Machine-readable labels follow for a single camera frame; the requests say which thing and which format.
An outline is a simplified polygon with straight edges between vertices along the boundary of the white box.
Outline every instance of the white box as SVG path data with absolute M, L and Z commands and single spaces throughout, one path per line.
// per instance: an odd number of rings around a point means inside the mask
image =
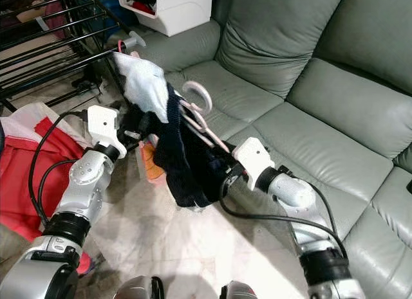
M 212 10 L 212 0 L 156 0 L 154 15 L 129 6 L 127 0 L 119 3 L 134 11 L 141 24 L 168 37 L 207 23 Z

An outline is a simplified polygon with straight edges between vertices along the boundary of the black rack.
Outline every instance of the black rack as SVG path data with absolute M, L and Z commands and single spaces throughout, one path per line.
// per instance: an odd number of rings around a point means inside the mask
M 19 0 L 0 0 L 0 6 L 6 6 L 16 1 Z M 0 104 L 3 104 L 10 111 L 16 110 L 15 106 L 12 105 L 13 101 L 10 102 L 13 96 L 64 75 L 84 72 L 84 69 L 88 66 L 90 68 L 91 64 L 98 60 L 105 63 L 122 92 L 118 75 L 108 60 L 112 51 L 116 51 L 117 48 L 104 48 L 104 41 L 110 30 L 123 29 L 127 34 L 131 30 L 99 0 L 47 0 L 7 12 L 1 17 L 14 17 L 19 13 L 42 8 L 56 2 L 61 4 L 62 10 L 45 15 L 41 17 L 41 20 L 47 21 L 63 15 L 66 21 L 61 26 L 44 29 L 44 26 L 42 27 L 37 19 L 33 19 L 25 23 L 0 28 L 0 51 L 9 50 L 14 46 L 49 33 L 62 32 L 62 30 L 65 32 L 63 38 L 54 42 L 0 60 Z M 114 25 L 106 26 L 106 22 L 102 21 L 103 27 L 94 30 L 92 21 L 105 18 L 110 18 Z M 79 87 L 74 87 L 73 91 L 47 101 L 46 105 L 53 106 L 81 95 L 95 85 L 98 85 L 96 80 L 87 82 L 87 86 L 82 84 Z

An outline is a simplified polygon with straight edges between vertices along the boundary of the red cloth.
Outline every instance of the red cloth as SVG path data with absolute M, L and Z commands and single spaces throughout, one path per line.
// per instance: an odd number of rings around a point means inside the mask
M 52 4 L 46 5 L 46 11 L 44 12 L 44 16 L 54 14 L 57 12 L 62 11 L 62 5 L 60 1 L 54 2 Z M 49 27 L 49 29 L 54 29 L 60 26 L 63 26 L 66 24 L 66 18 L 64 15 L 58 15 L 55 17 L 51 17 L 46 20 L 46 24 Z M 54 34 L 59 38 L 59 39 L 64 39 L 66 35 L 64 34 L 64 30 L 57 30 L 54 32 Z
M 152 10 L 152 9 L 151 9 L 150 7 L 148 7 L 147 5 L 145 5 L 145 4 L 141 3 L 141 2 L 138 2 L 138 1 L 133 2 L 132 7 L 133 7 L 133 8 L 136 8 L 137 10 L 143 11 L 143 12 L 145 12 L 145 13 L 151 14 L 151 15 L 154 15 L 154 14 L 155 14 L 155 11 L 154 11 L 154 10 Z
M 44 136 L 52 126 L 49 118 L 44 118 L 35 126 L 35 132 Z M 37 148 L 36 141 L 13 136 L 5 137 L 0 158 L 0 223 L 17 232 L 29 241 L 41 235 L 38 217 L 28 193 L 30 163 Z M 83 148 L 65 132 L 56 128 L 50 134 L 38 155 L 33 177 L 33 187 L 37 198 L 40 180 L 47 168 L 65 159 L 78 159 Z M 48 176 L 42 193 L 42 203 L 46 215 L 50 217 L 68 185 L 71 164 L 55 168 Z M 83 253 L 79 273 L 88 270 L 90 259 Z

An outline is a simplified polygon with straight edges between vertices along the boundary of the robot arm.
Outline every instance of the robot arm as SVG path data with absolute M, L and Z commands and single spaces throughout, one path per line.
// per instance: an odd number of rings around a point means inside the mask
M 88 109 L 94 147 L 70 168 L 70 181 L 41 237 L 16 262 L 0 285 L 0 298 L 69 299 L 77 288 L 82 245 L 102 206 L 114 162 L 126 155 L 117 140 L 117 111 Z
M 244 167 L 249 189 L 275 196 L 287 216 L 327 226 L 316 205 L 316 192 L 309 183 L 274 168 L 274 162 L 257 138 L 237 146 L 232 155 Z M 348 259 L 329 234 L 314 226 L 292 222 L 292 233 L 311 299 L 365 299 L 357 280 L 351 277 Z

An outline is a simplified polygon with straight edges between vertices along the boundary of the laundry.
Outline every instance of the laundry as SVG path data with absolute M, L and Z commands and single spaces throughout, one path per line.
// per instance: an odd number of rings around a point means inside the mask
M 156 0 L 127 0 L 127 3 L 137 10 L 155 15 Z
M 62 4 L 60 1 L 56 1 L 52 4 L 46 5 L 46 10 L 44 11 L 44 16 L 50 15 L 53 13 L 57 13 L 59 11 L 62 11 Z M 57 27 L 60 27 L 64 24 L 66 24 L 66 18 L 64 15 L 58 15 L 56 17 L 50 17 L 49 19 L 46 20 L 46 24 L 50 29 L 54 29 Z M 63 39 L 66 37 L 64 30 L 58 30 L 54 32 L 54 34 L 59 38 Z
M 30 201 L 25 182 L 38 142 L 52 125 L 51 120 L 55 119 L 57 114 L 42 103 L 28 104 L 9 117 L 0 118 L 0 223 L 28 241 L 40 236 L 41 231 L 40 218 Z M 60 124 L 44 144 L 37 159 L 34 190 L 37 191 L 47 168 L 65 159 L 80 158 L 87 145 L 67 123 Z M 50 173 L 46 181 L 43 206 L 48 217 L 52 216 L 68 185 L 70 167 L 70 164 L 61 165 Z M 83 253 L 78 272 L 86 273 L 90 266 L 89 256 Z
M 211 147 L 209 143 L 214 143 L 213 138 L 205 134 L 203 137 L 208 142 L 204 142 L 198 136 L 199 132 L 182 115 L 184 99 L 166 82 L 161 68 L 125 54 L 114 56 L 120 74 L 126 76 L 125 97 L 142 113 L 156 115 L 144 124 L 146 131 L 140 132 L 159 137 L 153 161 L 166 171 L 166 181 L 176 204 L 205 207 L 217 201 L 227 175 L 224 159 L 230 157 L 226 151 L 228 144 L 222 144 L 226 150 L 219 145 Z M 196 121 L 190 111 L 185 116 Z

